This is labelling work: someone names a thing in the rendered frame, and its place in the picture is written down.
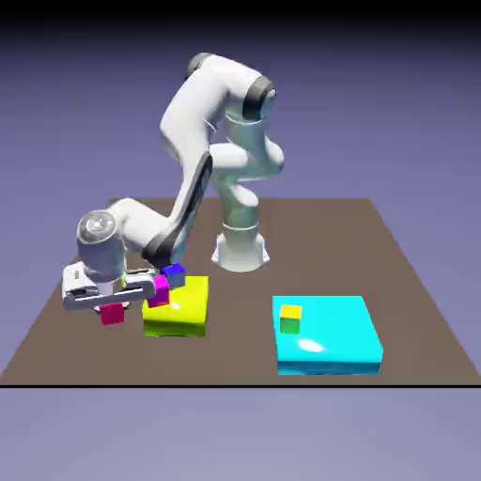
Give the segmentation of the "large cyan box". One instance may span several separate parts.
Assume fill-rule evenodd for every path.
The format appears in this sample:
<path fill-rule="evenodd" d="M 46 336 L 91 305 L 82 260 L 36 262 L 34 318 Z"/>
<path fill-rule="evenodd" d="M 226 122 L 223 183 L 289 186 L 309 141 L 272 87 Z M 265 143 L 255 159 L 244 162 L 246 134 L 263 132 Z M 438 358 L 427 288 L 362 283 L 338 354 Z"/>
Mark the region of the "large cyan box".
<path fill-rule="evenodd" d="M 299 305 L 300 331 L 279 330 L 282 304 Z M 383 347 L 360 295 L 272 298 L 277 373 L 293 375 L 377 375 Z"/>

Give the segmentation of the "small blue cube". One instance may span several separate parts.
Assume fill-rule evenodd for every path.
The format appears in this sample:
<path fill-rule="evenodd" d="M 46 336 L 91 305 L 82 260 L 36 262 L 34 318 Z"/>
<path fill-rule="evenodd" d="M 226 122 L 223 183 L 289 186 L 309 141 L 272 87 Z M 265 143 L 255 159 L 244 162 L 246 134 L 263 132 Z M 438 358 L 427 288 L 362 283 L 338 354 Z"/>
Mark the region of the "small blue cube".
<path fill-rule="evenodd" d="M 165 276 L 170 289 L 185 286 L 186 271 L 181 264 L 165 266 L 161 269 L 161 273 Z"/>

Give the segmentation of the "small yellow cube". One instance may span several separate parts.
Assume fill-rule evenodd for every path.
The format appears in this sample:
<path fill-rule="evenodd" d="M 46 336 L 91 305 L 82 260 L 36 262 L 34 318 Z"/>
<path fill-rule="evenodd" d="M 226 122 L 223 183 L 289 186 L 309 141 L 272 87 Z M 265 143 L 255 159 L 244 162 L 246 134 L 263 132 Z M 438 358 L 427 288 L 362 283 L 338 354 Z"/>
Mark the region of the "small yellow cube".
<path fill-rule="evenodd" d="M 280 307 L 279 330 L 283 334 L 297 334 L 300 331 L 303 309 L 299 305 L 282 304 Z"/>

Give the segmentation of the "small red cube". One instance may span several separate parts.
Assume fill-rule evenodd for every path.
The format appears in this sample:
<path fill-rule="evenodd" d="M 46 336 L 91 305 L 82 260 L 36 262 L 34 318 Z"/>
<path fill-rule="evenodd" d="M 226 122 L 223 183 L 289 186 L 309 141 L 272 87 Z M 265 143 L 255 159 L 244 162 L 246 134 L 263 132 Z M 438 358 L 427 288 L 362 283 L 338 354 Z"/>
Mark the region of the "small red cube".
<path fill-rule="evenodd" d="M 124 308 L 122 303 L 112 303 L 100 307 L 101 324 L 104 326 L 122 323 Z"/>

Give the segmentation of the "small magenta cube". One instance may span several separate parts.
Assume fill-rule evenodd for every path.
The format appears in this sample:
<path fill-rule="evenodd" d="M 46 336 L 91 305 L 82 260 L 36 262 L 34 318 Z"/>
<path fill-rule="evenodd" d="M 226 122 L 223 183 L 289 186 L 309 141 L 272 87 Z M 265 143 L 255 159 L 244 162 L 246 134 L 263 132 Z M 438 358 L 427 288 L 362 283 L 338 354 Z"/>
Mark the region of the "small magenta cube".
<path fill-rule="evenodd" d="M 154 277 L 155 294 L 147 299 L 149 308 L 155 308 L 169 304 L 170 286 L 164 275 L 158 274 Z"/>

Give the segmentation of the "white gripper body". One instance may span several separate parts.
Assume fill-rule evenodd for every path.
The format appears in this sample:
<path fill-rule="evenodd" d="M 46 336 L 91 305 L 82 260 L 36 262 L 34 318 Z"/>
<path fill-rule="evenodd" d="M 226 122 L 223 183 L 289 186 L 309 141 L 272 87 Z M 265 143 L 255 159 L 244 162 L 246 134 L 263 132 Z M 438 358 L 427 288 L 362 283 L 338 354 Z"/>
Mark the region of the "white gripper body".
<path fill-rule="evenodd" d="M 109 292 L 101 292 L 99 285 L 77 287 L 62 293 L 62 303 L 67 310 L 80 310 L 96 306 L 125 303 L 152 298 L 156 287 L 152 276 L 126 276 L 126 286 L 114 291 L 109 286 Z"/>

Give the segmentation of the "large yellow box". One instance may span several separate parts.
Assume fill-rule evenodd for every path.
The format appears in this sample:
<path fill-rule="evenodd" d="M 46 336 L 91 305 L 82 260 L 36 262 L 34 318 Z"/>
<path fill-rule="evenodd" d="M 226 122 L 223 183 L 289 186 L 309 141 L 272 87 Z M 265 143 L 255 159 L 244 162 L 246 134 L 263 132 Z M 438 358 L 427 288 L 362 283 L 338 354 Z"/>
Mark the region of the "large yellow box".
<path fill-rule="evenodd" d="M 195 336 L 206 332 L 209 278 L 187 276 L 184 287 L 169 292 L 169 304 L 142 306 L 145 336 Z"/>

